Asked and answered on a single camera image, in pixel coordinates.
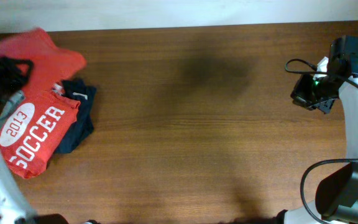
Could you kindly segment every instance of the wood grain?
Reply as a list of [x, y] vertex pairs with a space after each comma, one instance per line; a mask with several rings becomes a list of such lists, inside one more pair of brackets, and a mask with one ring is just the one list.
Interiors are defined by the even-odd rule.
[[[344, 115], [339, 101], [329, 115], [293, 105], [299, 77], [283, 66], [319, 62], [344, 34], [358, 36], [358, 22], [51, 32], [88, 61], [77, 76], [98, 87], [95, 132], [17, 183], [41, 214], [70, 223], [216, 223], [298, 208], [304, 170], [345, 155]], [[338, 167], [312, 172], [309, 200]]]

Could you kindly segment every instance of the brown wooden surface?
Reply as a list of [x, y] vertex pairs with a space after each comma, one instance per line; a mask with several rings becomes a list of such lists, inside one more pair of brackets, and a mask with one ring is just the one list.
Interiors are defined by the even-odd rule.
[[[214, 223], [298, 208], [305, 169], [345, 155], [344, 116], [339, 101], [326, 116], [293, 105], [299, 77], [284, 63], [317, 63], [343, 34], [358, 36], [358, 22], [51, 32], [88, 61], [77, 76], [98, 87], [95, 132], [17, 183], [40, 213], [70, 223]], [[338, 167], [312, 172], [309, 200]]]

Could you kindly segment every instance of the fabric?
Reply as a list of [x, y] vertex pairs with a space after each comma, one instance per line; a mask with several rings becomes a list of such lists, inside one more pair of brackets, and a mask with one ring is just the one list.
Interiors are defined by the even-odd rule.
[[27, 97], [0, 130], [0, 149], [13, 173], [28, 179], [40, 175], [76, 121], [79, 101], [52, 90]]
[[0, 115], [0, 130], [4, 126], [6, 120], [10, 115], [15, 112], [16, 108], [24, 101], [25, 96], [23, 91], [19, 90], [16, 93], [14, 93], [9, 101], [5, 104], [4, 109], [1, 112]]
[[56, 47], [41, 28], [0, 41], [0, 58], [3, 56], [33, 61], [29, 82], [22, 89], [25, 96], [50, 90], [54, 83], [69, 79], [86, 64], [81, 54]]
[[78, 108], [77, 122], [72, 124], [66, 135], [56, 148], [55, 153], [71, 153], [80, 143], [93, 132], [90, 116], [96, 88], [86, 86], [83, 80], [62, 81], [64, 96], [81, 102]]

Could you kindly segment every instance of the cable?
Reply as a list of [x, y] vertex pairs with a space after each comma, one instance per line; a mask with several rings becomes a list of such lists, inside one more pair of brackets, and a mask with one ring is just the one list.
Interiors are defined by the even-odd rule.
[[[288, 65], [291, 62], [302, 62], [304, 64], [306, 64], [307, 66], [309, 66], [310, 68], [313, 69], [313, 71], [294, 71], [294, 70], [290, 70], [288, 69]], [[298, 58], [294, 58], [289, 60], [286, 64], [285, 64], [285, 71], [288, 73], [294, 73], [294, 74], [300, 74], [300, 75], [311, 75], [311, 74], [322, 74], [322, 75], [328, 75], [330, 77], [333, 78], [338, 78], [344, 82], [347, 82], [348, 84], [356, 87], [358, 89], [358, 84], [355, 83], [354, 81], [348, 79], [348, 78], [344, 78], [340, 75], [336, 75], [333, 73], [328, 73], [328, 72], [317, 72], [317, 66], [313, 65], [305, 60], [302, 59], [298, 59]], [[305, 207], [306, 211], [309, 213], [309, 215], [314, 218], [318, 223], [321, 224], [329, 224], [328, 222], [323, 221], [322, 219], [318, 218], [309, 208], [306, 199], [305, 199], [305, 181], [306, 181], [306, 177], [308, 176], [308, 174], [316, 167], [319, 167], [321, 165], [325, 165], [325, 164], [333, 164], [333, 163], [343, 163], [343, 162], [358, 162], [358, 158], [357, 159], [328, 159], [325, 161], [320, 161], [317, 162], [315, 164], [313, 164], [312, 166], [310, 166], [309, 168], [307, 168], [307, 170], [305, 170], [305, 172], [302, 175], [302, 179], [301, 179], [301, 184], [300, 184], [300, 194], [301, 194], [301, 199], [302, 199], [302, 204]]]

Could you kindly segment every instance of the white background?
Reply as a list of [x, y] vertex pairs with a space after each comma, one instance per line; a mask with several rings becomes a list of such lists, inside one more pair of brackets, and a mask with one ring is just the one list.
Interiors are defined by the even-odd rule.
[[0, 0], [0, 32], [358, 20], [358, 0]]

